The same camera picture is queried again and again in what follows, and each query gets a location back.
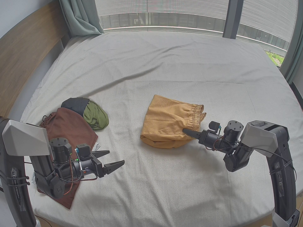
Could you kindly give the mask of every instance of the green grass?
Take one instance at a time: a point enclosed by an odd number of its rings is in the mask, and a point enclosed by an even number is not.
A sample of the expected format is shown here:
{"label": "green grass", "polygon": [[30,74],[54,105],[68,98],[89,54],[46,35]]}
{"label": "green grass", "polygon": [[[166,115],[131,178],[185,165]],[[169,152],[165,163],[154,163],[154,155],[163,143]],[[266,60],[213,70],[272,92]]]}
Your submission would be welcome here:
{"label": "green grass", "polygon": [[277,59],[282,64],[284,57],[279,56],[275,53],[268,52],[268,51],[265,51],[265,52],[276,66],[279,66],[279,65],[274,61],[274,58]]}

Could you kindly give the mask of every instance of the bed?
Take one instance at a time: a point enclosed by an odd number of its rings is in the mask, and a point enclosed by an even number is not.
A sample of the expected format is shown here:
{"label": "bed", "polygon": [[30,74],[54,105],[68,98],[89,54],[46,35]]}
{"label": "bed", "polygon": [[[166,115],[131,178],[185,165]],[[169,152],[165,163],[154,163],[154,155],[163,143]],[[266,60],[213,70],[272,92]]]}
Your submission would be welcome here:
{"label": "bed", "polygon": [[[39,124],[69,97],[89,97],[108,113],[96,131],[103,163],[125,160],[109,176],[80,184],[70,210],[31,184],[35,214],[62,226],[244,226],[269,215],[274,199],[266,158],[228,172],[224,154],[193,140],[176,149],[140,141],[154,94],[204,104],[224,127],[265,120],[288,127],[303,190],[303,113],[263,49],[226,38],[176,32],[117,32],[72,38],[28,103],[21,121]],[[33,169],[26,165],[32,176]]]}

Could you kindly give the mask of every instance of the building exterior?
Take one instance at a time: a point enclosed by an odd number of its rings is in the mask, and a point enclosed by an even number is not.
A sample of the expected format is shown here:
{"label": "building exterior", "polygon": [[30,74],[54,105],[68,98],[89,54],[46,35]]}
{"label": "building exterior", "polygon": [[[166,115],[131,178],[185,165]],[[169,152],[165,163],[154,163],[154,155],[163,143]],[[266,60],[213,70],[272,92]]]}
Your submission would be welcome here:
{"label": "building exterior", "polygon": [[[176,31],[222,36],[229,0],[96,0],[106,32]],[[237,39],[285,56],[297,0],[244,0]]]}

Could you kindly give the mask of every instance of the folded yellow shorts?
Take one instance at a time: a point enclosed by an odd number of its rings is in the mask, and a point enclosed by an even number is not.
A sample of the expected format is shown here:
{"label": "folded yellow shorts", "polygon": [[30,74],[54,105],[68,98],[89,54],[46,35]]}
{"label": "folded yellow shorts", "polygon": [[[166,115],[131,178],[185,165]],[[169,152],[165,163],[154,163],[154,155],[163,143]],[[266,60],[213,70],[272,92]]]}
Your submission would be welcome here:
{"label": "folded yellow shorts", "polygon": [[157,148],[176,148],[193,138],[182,132],[184,128],[200,131],[205,118],[204,105],[188,104],[154,95],[145,115],[140,139]]}

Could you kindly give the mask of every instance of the black baseboard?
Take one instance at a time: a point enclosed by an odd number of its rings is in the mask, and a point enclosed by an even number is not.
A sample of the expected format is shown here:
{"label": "black baseboard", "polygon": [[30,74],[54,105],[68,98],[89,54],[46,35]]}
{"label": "black baseboard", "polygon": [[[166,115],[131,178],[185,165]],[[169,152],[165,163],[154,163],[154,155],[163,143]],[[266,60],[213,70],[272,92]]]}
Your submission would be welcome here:
{"label": "black baseboard", "polygon": [[290,84],[290,88],[292,89],[292,91],[294,92],[294,95],[296,96],[302,110],[303,110],[303,98],[301,96],[301,94],[299,93],[297,87],[294,85],[294,83]]}

